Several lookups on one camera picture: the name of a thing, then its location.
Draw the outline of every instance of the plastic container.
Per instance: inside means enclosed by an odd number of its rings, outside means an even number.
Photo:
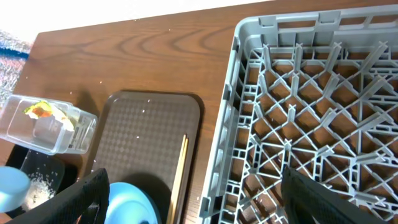
[[[63,111],[76,125],[68,131],[54,116],[32,119],[23,111],[45,100]],[[97,117],[74,107],[71,103],[11,95],[2,109],[0,138],[44,154],[84,154],[93,138]]]
[[[286,223],[286,166],[397,217],[397,18],[391,5],[237,25],[198,223]]]

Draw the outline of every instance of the wood grain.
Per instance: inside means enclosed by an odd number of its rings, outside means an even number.
[[[204,113],[183,213],[183,222],[193,223],[199,211],[198,198],[236,24],[249,16],[394,3],[270,1],[45,32],[33,45],[15,93],[69,101],[96,114],[108,96],[119,90],[200,97]],[[0,143],[0,162],[4,164],[12,145]],[[63,156],[81,167],[82,177],[84,170],[90,169],[86,167],[88,154]]]

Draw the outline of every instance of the gray dish rack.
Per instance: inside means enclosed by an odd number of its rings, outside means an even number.
[[[286,166],[398,217],[398,5],[236,27],[198,223],[287,223]]]

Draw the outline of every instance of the chopsticks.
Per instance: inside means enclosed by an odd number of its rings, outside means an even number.
[[[182,174],[185,165],[185,156],[187,155],[187,147],[188,147],[188,138],[187,134],[184,134],[182,138],[180,157],[178,158],[177,171],[175,172],[172,196],[170,199],[170,207],[169,207],[169,212],[167,214],[166,224],[174,223],[175,210],[177,209],[178,195],[180,194]]]

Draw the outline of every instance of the clear plastic container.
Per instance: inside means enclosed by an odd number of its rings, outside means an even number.
[[[42,100],[56,106],[74,123],[73,131],[54,116],[32,119],[24,110]],[[93,139],[97,117],[71,103],[32,96],[11,95],[1,111],[0,138],[48,155],[84,154]]]

